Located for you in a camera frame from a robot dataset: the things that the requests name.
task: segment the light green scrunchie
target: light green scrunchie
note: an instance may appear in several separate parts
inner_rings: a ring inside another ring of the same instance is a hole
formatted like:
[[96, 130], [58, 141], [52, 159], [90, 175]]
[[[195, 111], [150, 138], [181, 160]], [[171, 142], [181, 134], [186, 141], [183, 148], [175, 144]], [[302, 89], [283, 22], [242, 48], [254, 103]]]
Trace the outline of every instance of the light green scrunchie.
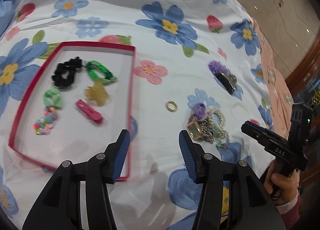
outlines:
[[[98, 61], [92, 60], [86, 62], [86, 68], [93, 81], [101, 79], [103, 84], [109, 84], [116, 82], [117, 80], [117, 77], [115, 77], [103, 64], [99, 63]], [[96, 70], [104, 74], [104, 77], [99, 77], [96, 73]]]
[[45, 106], [50, 105], [58, 109], [63, 106], [60, 91], [57, 88], [47, 90], [43, 95], [43, 102]]

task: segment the purple scrunchie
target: purple scrunchie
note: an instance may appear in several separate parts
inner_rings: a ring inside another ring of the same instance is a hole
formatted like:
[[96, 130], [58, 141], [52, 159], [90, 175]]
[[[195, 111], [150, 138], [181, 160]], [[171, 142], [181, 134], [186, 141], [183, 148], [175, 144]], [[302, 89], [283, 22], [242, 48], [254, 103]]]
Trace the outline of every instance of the purple scrunchie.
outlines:
[[208, 67], [213, 75], [217, 75], [218, 73], [230, 74], [229, 69], [225, 65], [215, 60], [209, 62]]
[[201, 102], [196, 103], [193, 108], [193, 114], [198, 121], [203, 120], [207, 116], [205, 105]]

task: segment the gold tinsel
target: gold tinsel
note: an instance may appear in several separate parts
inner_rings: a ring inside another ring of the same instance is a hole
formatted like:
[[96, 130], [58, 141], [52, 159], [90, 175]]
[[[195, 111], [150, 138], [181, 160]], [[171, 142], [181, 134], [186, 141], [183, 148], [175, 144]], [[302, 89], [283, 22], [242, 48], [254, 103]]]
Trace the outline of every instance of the gold tinsel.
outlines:
[[316, 106], [317, 104], [320, 104], [320, 90], [315, 91], [315, 95], [312, 97], [311, 106]]

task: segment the white sleeve cuff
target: white sleeve cuff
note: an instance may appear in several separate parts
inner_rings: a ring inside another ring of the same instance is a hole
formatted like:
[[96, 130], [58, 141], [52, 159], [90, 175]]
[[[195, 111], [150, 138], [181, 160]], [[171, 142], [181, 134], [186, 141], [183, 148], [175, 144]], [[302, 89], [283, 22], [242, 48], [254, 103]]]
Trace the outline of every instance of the white sleeve cuff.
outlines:
[[278, 209], [280, 215], [283, 215], [283, 214], [287, 213], [288, 211], [290, 211], [296, 205], [297, 201], [298, 201], [298, 189], [297, 189], [296, 197], [292, 201], [290, 201], [289, 203], [286, 203], [284, 205], [277, 206], [277, 209]]

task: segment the beige floor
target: beige floor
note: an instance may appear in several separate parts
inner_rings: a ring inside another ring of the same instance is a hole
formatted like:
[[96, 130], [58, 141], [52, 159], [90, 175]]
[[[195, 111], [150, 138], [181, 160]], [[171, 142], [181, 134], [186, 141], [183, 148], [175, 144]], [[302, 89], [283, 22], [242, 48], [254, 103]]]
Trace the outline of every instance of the beige floor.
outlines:
[[257, 20], [274, 50], [276, 68], [287, 78], [305, 56], [320, 26], [309, 0], [237, 1]]

